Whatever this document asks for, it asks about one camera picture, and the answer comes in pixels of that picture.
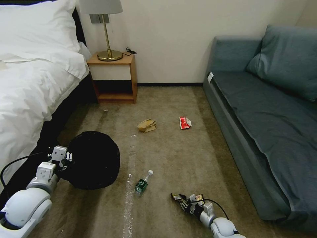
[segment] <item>white wall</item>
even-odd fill
[[[138,82],[202,82],[214,36],[262,36],[269,23],[295,25],[306,1],[121,0],[123,13],[107,25],[110,45],[137,52]],[[105,50],[102,24],[80,17],[90,51]]]
[[[308,0],[302,15],[300,16],[298,26],[317,27],[317,0]]]

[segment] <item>green label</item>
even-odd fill
[[[143,179],[140,179],[136,185],[136,187],[139,187],[143,192],[147,186],[148,186],[148,183],[145,182]]]

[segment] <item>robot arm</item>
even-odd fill
[[[62,160],[71,160],[72,155],[67,148],[56,146],[49,156],[52,159],[39,165],[26,190],[15,193],[1,210],[1,238],[26,238],[50,210],[51,195],[59,181],[55,172],[66,169]]]
[[[227,218],[216,218],[213,204],[205,202],[203,195],[171,194],[172,199],[179,202],[185,213],[195,215],[205,227],[211,229],[214,238],[246,238],[238,233],[232,221]]]

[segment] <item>power cord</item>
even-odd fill
[[[7,185],[6,185],[6,183],[4,182],[3,173],[4,173],[4,171],[5,171],[10,165],[12,165],[13,163],[18,162],[18,161],[20,161],[20,160],[22,160],[22,159],[27,159],[27,158],[30,158],[30,157],[32,157],[32,156],[39,155],[39,154],[43,154],[43,153],[44,153],[44,152],[39,152],[39,153],[31,154],[31,155],[29,155],[29,156],[25,156],[25,157],[16,159],[16,160],[14,160],[14,161],[8,163],[8,164],[1,170],[1,173],[0,173],[0,180],[1,180],[1,183],[2,183],[2,185],[3,185],[4,190],[6,190]]]
[[[124,55],[127,55],[127,56],[136,55],[136,52],[135,52],[135,51],[132,51],[129,47],[126,48],[126,51],[129,52],[130,54],[127,55],[127,54],[123,53]]]
[[[219,204],[219,203],[217,203],[216,201],[214,201],[214,200],[211,200],[211,199],[203,199],[203,200],[200,200],[200,201],[190,201],[190,203],[197,203],[197,202],[205,202],[205,201],[210,201],[210,202],[213,202],[213,203],[215,203],[215,204],[217,204],[218,205],[218,207],[220,207],[220,209],[222,210],[222,212],[224,213],[224,215],[226,216],[226,218],[227,218],[227,220],[230,220],[229,219],[229,217],[227,216],[227,213],[225,212],[225,210],[222,208],[222,206]]]

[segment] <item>wooden nightstand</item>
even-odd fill
[[[101,61],[96,53],[87,64],[99,103],[136,103],[138,86],[134,55],[123,55],[116,61]]]

